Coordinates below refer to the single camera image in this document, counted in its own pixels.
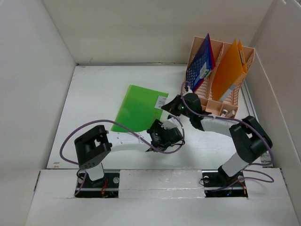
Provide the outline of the blue folder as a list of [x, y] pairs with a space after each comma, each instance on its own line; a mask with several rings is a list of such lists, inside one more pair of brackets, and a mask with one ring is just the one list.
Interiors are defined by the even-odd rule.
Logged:
[[208, 33], [205, 38], [194, 37], [193, 40], [185, 77], [193, 92], [197, 91], [212, 71], [209, 37], [210, 34]]

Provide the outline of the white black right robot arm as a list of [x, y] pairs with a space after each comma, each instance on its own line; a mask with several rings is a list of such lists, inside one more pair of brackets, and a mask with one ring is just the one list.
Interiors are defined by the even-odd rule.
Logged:
[[177, 95], [162, 110], [174, 116], [189, 118], [191, 125], [201, 131], [210, 131], [232, 138], [236, 153], [218, 168], [217, 180], [227, 186], [235, 176], [248, 165], [252, 165], [273, 146], [270, 137], [253, 116], [241, 120], [216, 116], [203, 110], [199, 97], [194, 93]]

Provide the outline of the red folder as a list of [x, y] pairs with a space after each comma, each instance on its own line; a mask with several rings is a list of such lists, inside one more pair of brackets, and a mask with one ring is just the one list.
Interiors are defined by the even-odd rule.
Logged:
[[214, 58], [214, 53], [213, 53], [210, 37], [208, 38], [208, 42], [209, 42], [209, 50], [210, 50], [210, 58], [211, 58], [211, 70], [213, 71], [216, 64], [215, 64], [215, 58]]

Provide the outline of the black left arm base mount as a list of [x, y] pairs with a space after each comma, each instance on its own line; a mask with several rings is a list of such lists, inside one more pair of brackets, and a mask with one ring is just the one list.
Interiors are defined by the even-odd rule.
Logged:
[[105, 171], [104, 177], [92, 181], [85, 173], [77, 173], [78, 181], [75, 188], [76, 198], [118, 198], [119, 196], [119, 171]]

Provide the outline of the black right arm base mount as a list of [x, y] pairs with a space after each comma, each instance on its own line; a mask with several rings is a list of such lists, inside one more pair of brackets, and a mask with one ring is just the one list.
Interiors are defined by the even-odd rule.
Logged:
[[247, 198], [246, 184], [244, 180], [241, 179], [242, 177], [243, 173], [239, 172], [224, 182], [217, 177], [217, 172], [205, 171], [202, 173], [199, 184], [204, 187], [206, 198]]

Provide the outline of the staples box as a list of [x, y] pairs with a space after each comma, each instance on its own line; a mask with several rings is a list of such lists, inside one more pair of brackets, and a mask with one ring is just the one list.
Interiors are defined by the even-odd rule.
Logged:
[[229, 111], [227, 112], [227, 114], [226, 114], [226, 117], [227, 117], [227, 118], [235, 118], [236, 113], [237, 113], [237, 111], [234, 110], [234, 109], [229, 110]]

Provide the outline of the orange folder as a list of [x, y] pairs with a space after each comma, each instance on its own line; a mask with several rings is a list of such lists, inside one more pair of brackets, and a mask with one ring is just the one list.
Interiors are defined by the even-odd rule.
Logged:
[[246, 76], [241, 42], [233, 41], [220, 61], [211, 86], [212, 100], [223, 102]]

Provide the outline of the green folder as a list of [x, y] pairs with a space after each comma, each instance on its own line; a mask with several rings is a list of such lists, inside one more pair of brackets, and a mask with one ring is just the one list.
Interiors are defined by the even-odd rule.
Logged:
[[115, 122], [134, 132], [147, 130], [163, 113], [168, 93], [130, 85], [123, 99]]

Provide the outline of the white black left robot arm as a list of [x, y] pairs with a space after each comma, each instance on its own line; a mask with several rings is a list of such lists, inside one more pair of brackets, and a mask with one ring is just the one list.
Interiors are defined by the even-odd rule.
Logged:
[[162, 152], [167, 148], [184, 144], [184, 131], [174, 124], [164, 123], [156, 119], [151, 127], [139, 132], [107, 131], [104, 125], [97, 125], [75, 139], [79, 169], [87, 172], [86, 178], [93, 186], [101, 186], [105, 175], [102, 161], [111, 152], [117, 151], [154, 151]]

